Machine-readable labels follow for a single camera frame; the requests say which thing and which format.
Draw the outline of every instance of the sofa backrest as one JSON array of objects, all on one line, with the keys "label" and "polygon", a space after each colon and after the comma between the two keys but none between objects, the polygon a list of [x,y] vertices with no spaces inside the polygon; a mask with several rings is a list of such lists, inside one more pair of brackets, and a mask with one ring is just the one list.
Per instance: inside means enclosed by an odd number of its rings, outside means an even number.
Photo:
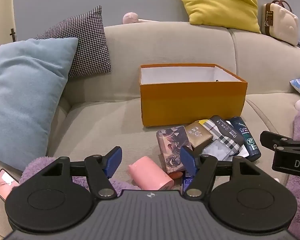
[{"label": "sofa backrest", "polygon": [[292,92],[300,77],[300,49],[262,34],[186,22],[105,27],[112,71],[68,81],[70,105],[140,97],[139,66],[215,63],[245,79],[248,93]]}]

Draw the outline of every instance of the yellow pillow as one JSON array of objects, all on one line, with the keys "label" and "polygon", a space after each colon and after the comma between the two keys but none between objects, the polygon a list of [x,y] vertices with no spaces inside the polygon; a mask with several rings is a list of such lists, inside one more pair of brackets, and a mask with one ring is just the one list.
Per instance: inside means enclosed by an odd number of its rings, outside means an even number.
[{"label": "yellow pillow", "polygon": [[260,33],[257,0],[182,0],[190,24]]}]

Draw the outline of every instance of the pink tumbler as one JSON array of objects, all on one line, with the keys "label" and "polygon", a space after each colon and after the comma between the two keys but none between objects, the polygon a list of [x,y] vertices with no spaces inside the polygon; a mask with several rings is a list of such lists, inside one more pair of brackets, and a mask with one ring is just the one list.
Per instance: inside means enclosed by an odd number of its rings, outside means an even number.
[{"label": "pink tumbler", "polygon": [[129,165],[128,172],[135,183],[143,190],[171,189],[173,180],[148,156]]}]

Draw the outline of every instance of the beige couch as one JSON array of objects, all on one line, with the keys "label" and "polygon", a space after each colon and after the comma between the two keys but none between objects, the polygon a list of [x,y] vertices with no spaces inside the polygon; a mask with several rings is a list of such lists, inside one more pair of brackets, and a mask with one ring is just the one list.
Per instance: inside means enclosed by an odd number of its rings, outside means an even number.
[{"label": "beige couch", "polygon": [[[69,80],[51,125],[50,156],[78,161],[119,145],[123,160],[114,177],[131,182],[128,164],[148,155],[160,165],[158,128],[145,128],[141,122],[139,66],[215,63],[248,81],[242,117],[262,152],[256,165],[286,183],[287,175],[272,171],[273,152],[260,145],[259,136],[269,130],[292,137],[300,95],[289,81],[300,77],[299,48],[261,34],[184,22],[118,25],[105,31],[113,70]],[[10,231],[0,199],[0,239]]]}]

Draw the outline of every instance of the gray ribbed surface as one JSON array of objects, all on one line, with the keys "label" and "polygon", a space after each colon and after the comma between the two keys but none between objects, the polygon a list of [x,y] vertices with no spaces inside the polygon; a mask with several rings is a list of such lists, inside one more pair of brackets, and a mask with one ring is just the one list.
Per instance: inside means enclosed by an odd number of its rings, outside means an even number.
[{"label": "gray ribbed surface", "polygon": [[99,203],[82,224],[51,236],[14,232],[7,240],[293,240],[287,232],[247,236],[223,228],[200,202],[178,191],[124,191],[116,200]]}]

